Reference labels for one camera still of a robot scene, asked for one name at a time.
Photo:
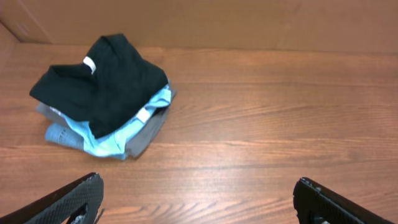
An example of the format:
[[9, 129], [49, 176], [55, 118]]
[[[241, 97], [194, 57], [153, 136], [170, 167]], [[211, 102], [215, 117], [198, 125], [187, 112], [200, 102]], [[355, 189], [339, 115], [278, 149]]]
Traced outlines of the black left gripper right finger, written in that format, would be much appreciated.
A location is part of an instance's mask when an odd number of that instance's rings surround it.
[[300, 224], [393, 224], [308, 177], [295, 184], [293, 205]]

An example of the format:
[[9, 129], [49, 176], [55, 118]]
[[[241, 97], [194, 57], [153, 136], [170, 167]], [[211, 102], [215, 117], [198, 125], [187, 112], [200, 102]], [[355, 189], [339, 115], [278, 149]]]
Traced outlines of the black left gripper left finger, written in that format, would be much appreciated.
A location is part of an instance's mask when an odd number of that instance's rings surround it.
[[95, 224], [103, 209], [104, 182], [92, 172], [1, 217], [2, 224]]

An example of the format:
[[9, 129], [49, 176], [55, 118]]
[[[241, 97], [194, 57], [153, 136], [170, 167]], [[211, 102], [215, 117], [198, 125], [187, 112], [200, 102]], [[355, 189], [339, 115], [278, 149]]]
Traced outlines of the black t-shirt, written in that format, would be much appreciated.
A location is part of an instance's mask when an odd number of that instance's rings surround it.
[[85, 63], [52, 65], [30, 95], [75, 121], [88, 122], [95, 138], [119, 129], [169, 82], [124, 34], [101, 36], [87, 57], [94, 69]]

